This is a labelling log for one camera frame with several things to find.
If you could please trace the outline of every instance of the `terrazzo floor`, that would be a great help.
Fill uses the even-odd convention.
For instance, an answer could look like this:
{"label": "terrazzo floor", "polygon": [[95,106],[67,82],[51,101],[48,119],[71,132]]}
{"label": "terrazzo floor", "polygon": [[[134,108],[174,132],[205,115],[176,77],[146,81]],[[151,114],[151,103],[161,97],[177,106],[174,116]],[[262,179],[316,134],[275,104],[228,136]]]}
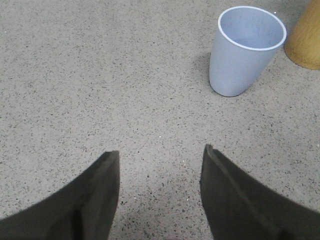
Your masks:
{"label": "terrazzo floor", "polygon": [[307,0],[1,0],[0,218],[119,150],[110,240],[210,240],[205,144],[320,211],[320,71],[281,48],[237,97],[209,84],[219,14],[250,5],[292,30]]}

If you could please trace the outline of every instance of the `wooden object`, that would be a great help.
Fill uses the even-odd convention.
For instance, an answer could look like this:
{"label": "wooden object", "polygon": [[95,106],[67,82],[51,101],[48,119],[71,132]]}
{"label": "wooden object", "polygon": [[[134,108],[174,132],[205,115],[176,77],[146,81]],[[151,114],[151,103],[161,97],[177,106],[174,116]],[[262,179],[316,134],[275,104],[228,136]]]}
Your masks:
{"label": "wooden object", "polygon": [[296,64],[320,70],[320,0],[311,0],[289,35],[284,51]]}

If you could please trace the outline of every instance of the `concrete floor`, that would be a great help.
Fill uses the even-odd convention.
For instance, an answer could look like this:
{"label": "concrete floor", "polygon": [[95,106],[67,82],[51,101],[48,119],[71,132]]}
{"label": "concrete floor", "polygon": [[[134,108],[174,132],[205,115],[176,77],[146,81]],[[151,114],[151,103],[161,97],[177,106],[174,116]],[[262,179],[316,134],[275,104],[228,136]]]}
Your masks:
{"label": "concrete floor", "polygon": [[210,87],[219,14],[307,0],[0,1],[0,218],[119,150],[109,239],[212,239],[200,199],[205,144],[320,211],[320,72],[280,49],[246,92]]}

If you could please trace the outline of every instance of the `plastic cup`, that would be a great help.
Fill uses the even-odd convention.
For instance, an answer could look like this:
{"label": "plastic cup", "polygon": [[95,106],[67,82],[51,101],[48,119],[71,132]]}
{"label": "plastic cup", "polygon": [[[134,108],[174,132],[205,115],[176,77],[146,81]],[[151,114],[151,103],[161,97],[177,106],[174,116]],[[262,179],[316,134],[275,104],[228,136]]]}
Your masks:
{"label": "plastic cup", "polygon": [[284,43],[285,25],[253,6],[225,10],[218,19],[210,58],[210,85],[220,95],[243,93]]}

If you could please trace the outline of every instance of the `cup rim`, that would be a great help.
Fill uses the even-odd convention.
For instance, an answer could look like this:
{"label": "cup rim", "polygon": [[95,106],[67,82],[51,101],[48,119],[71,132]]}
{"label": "cup rim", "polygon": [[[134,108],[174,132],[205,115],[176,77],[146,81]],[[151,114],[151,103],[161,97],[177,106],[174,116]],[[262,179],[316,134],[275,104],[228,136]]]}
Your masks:
{"label": "cup rim", "polygon": [[[271,17],[273,17],[281,26],[282,28],[282,31],[283,31],[283,37],[281,39],[280,42],[278,42],[276,45],[273,45],[273,46],[270,46],[270,47],[265,47],[265,48],[255,48],[255,47],[249,47],[249,46],[245,46],[245,45],[242,45],[242,44],[239,44],[237,43],[236,41],[233,41],[230,37],[228,37],[225,32],[223,31],[222,27],[221,27],[221,18],[224,16],[225,13],[231,11],[231,10],[234,10],[234,9],[255,9],[255,10],[258,10],[258,11],[261,11],[261,12],[264,12],[265,14],[268,14],[270,15]],[[278,48],[279,46],[281,46],[286,38],[287,38],[287,30],[286,30],[286,27],[284,25],[284,23],[277,17],[275,16],[274,14],[272,14],[271,12],[268,12],[262,8],[259,8],[259,7],[255,7],[255,6],[234,6],[234,7],[230,7],[228,9],[226,9],[225,11],[223,11],[220,16],[219,16],[219,19],[218,19],[218,27],[219,27],[219,31],[220,33],[231,43],[233,43],[234,45],[240,47],[240,48],[243,48],[243,49],[248,49],[248,50],[252,50],[252,51],[269,51],[269,50],[273,50],[273,49],[276,49]]]}

